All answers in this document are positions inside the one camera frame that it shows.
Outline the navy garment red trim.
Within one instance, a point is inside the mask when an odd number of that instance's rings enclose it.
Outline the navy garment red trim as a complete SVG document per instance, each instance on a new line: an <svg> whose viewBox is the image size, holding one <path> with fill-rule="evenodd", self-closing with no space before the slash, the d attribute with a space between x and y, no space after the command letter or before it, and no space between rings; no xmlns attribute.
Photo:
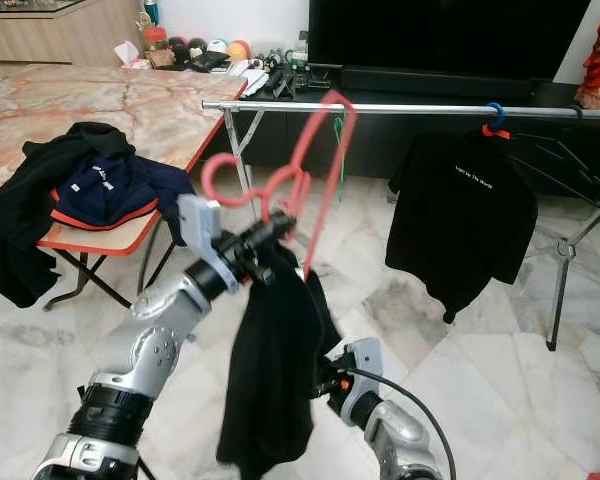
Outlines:
<svg viewBox="0 0 600 480"><path fill-rule="evenodd" d="M180 233L178 196L194 195L184 169L137 155L84 161L50 196L52 219L81 230L112 230L149 212L159 212L173 242L184 247Z"/></svg>

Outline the black flat television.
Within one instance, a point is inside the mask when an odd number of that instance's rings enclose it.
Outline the black flat television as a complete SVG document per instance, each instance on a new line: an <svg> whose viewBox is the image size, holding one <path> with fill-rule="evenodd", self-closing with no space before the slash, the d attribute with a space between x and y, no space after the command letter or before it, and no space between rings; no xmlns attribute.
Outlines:
<svg viewBox="0 0 600 480"><path fill-rule="evenodd" d="M591 0L309 0L319 64L555 76Z"/></svg>

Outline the green plastic hanger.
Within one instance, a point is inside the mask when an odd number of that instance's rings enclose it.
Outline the green plastic hanger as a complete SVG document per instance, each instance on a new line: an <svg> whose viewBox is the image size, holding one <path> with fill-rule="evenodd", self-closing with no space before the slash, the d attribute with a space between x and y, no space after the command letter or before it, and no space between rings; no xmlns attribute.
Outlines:
<svg viewBox="0 0 600 480"><path fill-rule="evenodd" d="M336 142L336 159L340 160L340 169L338 169L338 179L337 179L337 192L338 192L338 200L344 200L344 192L345 192L345 164L344 164L344 156L338 148L344 143L344 128L346 122L346 115L337 116L337 118L332 120L332 132L333 137L335 137Z"/></svg>

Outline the black TV console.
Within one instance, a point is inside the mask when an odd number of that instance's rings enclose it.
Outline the black TV console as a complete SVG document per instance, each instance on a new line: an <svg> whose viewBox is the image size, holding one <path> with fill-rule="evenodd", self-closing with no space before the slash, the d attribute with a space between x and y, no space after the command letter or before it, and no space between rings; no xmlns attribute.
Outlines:
<svg viewBox="0 0 600 480"><path fill-rule="evenodd" d="M574 87L547 83L538 86L530 99L502 101L504 108L575 108ZM347 90L352 104L486 106L488 99L466 99L431 93L388 93ZM233 123L246 134L254 111L235 111ZM267 111L242 150L250 166L280 166L290 159L292 147L303 129L304 111ZM358 114L345 160L352 177L387 179L399 169L418 134L479 131L496 116L367 115ZM541 195L600 198L600 120L574 122L569 119L509 116L504 129L518 138L511 155L527 161L521 169L530 186Z"/></svg>

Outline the black T-shirt red collar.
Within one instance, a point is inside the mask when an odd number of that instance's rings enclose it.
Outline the black T-shirt red collar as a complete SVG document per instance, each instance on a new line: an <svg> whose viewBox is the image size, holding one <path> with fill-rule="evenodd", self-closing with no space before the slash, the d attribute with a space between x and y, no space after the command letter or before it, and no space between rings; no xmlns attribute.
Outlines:
<svg viewBox="0 0 600 480"><path fill-rule="evenodd" d="M491 280L512 284L536 229L537 198L505 134L418 134L390 178L384 264L414 275L455 317Z"/></svg>

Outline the white tissue pack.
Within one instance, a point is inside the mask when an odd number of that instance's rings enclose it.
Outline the white tissue pack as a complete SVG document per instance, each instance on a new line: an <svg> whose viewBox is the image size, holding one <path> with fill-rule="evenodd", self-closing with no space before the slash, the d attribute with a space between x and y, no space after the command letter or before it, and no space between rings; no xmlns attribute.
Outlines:
<svg viewBox="0 0 600 480"><path fill-rule="evenodd" d="M141 54L139 47L130 41L123 41L122 44L113 47L114 55L121 60L122 68L127 69L149 69L150 63Z"/></svg>

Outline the blue plastic hanger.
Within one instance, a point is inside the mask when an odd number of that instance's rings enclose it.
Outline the blue plastic hanger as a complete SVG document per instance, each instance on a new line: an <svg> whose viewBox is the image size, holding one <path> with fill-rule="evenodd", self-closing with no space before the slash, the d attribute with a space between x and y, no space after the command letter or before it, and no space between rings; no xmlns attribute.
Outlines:
<svg viewBox="0 0 600 480"><path fill-rule="evenodd" d="M488 102L486 106L487 108L495 110L496 119L492 120L492 122L483 125L483 134L486 134L486 136L506 138L507 140L507 138L510 137L510 133L505 131L504 129L504 123L507 118L504 106L498 104L498 102Z"/></svg>

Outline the clear plastic bottle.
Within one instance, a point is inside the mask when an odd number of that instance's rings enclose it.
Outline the clear plastic bottle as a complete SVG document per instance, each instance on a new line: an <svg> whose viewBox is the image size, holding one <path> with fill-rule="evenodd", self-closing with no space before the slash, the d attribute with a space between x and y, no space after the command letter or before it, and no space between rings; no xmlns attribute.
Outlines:
<svg viewBox="0 0 600 480"><path fill-rule="evenodd" d="M292 50L291 63L296 68L306 67L309 63L309 32L306 29L301 29L297 36L295 50Z"/></svg>

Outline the red lid jar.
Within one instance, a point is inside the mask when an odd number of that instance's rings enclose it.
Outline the red lid jar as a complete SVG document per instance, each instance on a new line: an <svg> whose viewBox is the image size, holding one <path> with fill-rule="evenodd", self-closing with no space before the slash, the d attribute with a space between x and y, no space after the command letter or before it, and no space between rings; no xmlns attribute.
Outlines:
<svg viewBox="0 0 600 480"><path fill-rule="evenodd" d="M169 50L166 29L159 26L148 26L143 35L146 41L145 58L154 68L171 67L175 64L175 55Z"/></svg>

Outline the silver metal clothes rack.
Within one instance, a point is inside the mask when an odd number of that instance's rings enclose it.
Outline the silver metal clothes rack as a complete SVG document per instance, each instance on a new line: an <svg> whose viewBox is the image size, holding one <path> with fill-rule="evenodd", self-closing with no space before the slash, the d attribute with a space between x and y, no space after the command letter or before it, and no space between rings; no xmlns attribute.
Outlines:
<svg viewBox="0 0 600 480"><path fill-rule="evenodd" d="M280 102L280 101L203 101L203 108L221 110L224 113L224 124L230 132L230 145L232 154L241 155L246 145L249 145L251 134L254 133L256 124L263 118L264 113L309 113L317 102ZM487 106L461 106L461 105L402 105L402 104L354 104L358 113L367 115L448 115L448 116L492 116L495 110ZM509 116L525 116L525 118L553 118L569 119L574 122L583 120L600 120L600 110L575 109L575 108L504 108ZM237 136L232 114L237 111L254 111L248 131L244 136ZM559 332L562 316L562 303L565 301L566 287L568 287L568 274L571 264L578 256L579 244L588 237L594 228L600 224L600 202L589 201L589 205L596 206L597 210L585 225L573 237L559 237L555 246L548 250L537 250L532 257L538 255L557 256L557 280L553 292L553 324L544 346L548 351L556 351L559 347Z"/></svg>

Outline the black printed shirt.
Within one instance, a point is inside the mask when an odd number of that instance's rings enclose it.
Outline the black printed shirt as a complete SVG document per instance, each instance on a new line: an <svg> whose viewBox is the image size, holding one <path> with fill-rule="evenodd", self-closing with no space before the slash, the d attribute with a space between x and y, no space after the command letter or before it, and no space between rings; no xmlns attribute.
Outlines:
<svg viewBox="0 0 600 480"><path fill-rule="evenodd" d="M239 468L242 480L262 480L295 461L312 435L317 362L340 343L317 274L297 274L295 261L265 261L271 283L251 284L233 339L224 397L218 462Z"/></svg>

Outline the marble top folding table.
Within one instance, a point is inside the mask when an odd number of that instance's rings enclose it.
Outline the marble top folding table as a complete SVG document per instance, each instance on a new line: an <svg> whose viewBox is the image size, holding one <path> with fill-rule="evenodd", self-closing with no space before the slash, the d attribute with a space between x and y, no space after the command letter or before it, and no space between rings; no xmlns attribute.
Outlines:
<svg viewBox="0 0 600 480"><path fill-rule="evenodd" d="M24 161L21 147L26 141L53 140L76 122L111 124L141 156L190 172L224 122L221 110L201 104L240 99L246 84L242 77L187 70L52 64L13 70L0 78L0 186ZM52 310L90 284L123 307L130 306L96 270L108 257L131 255L144 241L153 241L154 230L162 224L157 212L100 232L53 223L38 246L67 262L73 270L66 271L76 273L76 287L41 307Z"/></svg>

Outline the black hoodie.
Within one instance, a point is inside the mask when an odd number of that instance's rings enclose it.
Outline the black hoodie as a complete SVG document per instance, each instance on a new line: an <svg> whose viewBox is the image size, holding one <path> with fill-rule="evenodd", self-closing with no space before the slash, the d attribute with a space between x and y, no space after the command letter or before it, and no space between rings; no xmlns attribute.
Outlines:
<svg viewBox="0 0 600 480"><path fill-rule="evenodd" d="M56 284L56 260L38 242L53 223L50 192L91 156L134 154L113 125L77 122L45 143L26 142L25 159L0 187L0 294L18 308L34 305Z"/></svg>

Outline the red plastic hanger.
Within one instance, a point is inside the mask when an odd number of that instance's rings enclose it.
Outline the red plastic hanger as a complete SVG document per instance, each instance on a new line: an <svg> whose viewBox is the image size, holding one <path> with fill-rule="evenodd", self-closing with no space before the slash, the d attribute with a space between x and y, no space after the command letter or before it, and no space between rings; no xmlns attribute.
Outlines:
<svg viewBox="0 0 600 480"><path fill-rule="evenodd" d="M352 134L354 134L356 125L358 125L358 110L354 104L346 99L341 92L331 90L322 97L314 108L308 111L310 116L306 119L303 128L303 133L297 137L294 150L290 156L290 160L285 165L274 170L271 177L263 187L244 187L239 196L224 196L219 193L214 187L214 177L219 169L223 166L232 165L237 169L242 168L241 157L237 154L216 154L210 156L205 161L203 169L201 169L200 183L203 187L204 195L218 202L223 207L241 207L244 205L254 206L259 205L260 219L267 218L268 207L280 205L282 212L287 212L288 215L294 216L297 220L303 218L305 212L305 197L308 195L310 187L313 183L313 175L303 168L306 154L309 148L312 147L312 142L318 136L319 129L322 127L324 118L328 116L329 111L340 110L347 116L344 128L344 143L338 148L347 155L349 151ZM326 174L326 191L324 191L322 205L315 216L312 233L309 234L310 243L308 251L306 251L301 262L301 274L308 274L312 270L312 264L315 252L317 252L320 234L326 228L326 219L328 216L329 206L335 200L337 193L338 169L340 169L340 160L336 159L336 147L333 152L332 160L329 161L329 170Z"/></svg>

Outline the white paper stack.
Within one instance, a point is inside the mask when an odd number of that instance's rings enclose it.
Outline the white paper stack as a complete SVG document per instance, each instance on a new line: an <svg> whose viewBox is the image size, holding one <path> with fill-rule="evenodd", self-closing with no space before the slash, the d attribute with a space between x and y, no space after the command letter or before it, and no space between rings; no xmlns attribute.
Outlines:
<svg viewBox="0 0 600 480"><path fill-rule="evenodd" d="M245 79L246 86L241 92L242 97L254 95L269 79L269 73L263 68L262 61L256 59L235 61L226 74Z"/></svg>

